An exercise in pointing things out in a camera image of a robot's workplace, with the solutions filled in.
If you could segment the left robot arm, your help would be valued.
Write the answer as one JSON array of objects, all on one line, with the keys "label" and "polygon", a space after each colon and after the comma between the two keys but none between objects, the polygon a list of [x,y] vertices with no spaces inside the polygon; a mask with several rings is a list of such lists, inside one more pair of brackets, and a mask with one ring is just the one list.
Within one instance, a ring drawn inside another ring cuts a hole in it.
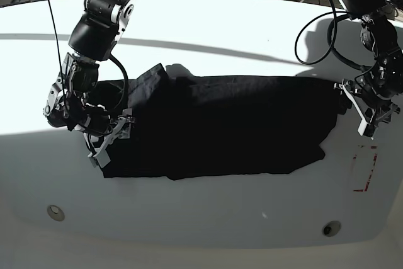
[{"label": "left robot arm", "polygon": [[[392,98],[402,94],[402,49],[398,44],[395,27],[387,18],[386,0],[340,0],[346,13],[335,17],[327,29],[327,42],[334,56],[347,66],[360,71],[353,81],[345,81],[341,89],[350,100],[359,97],[368,107],[355,108],[361,117],[358,132],[373,137],[378,125],[389,123],[394,112],[400,108]],[[342,56],[335,48],[333,38],[340,21],[360,19],[360,40],[372,52],[374,64],[371,67],[359,65]]]}]

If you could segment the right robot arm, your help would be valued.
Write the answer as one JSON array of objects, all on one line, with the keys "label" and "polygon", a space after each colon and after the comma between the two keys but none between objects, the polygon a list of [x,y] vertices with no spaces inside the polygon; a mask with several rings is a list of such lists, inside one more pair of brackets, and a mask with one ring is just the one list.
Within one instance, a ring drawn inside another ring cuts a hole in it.
[{"label": "right robot arm", "polygon": [[[48,123],[84,134],[93,166],[104,168],[110,157],[106,151],[115,139],[130,137],[134,123],[127,108],[128,76],[111,51],[126,30],[133,11],[133,0],[84,0],[84,12],[70,35],[73,53],[59,61],[59,74],[43,109]],[[89,103],[95,89],[99,63],[111,60],[123,74],[123,89],[111,109]]]}]

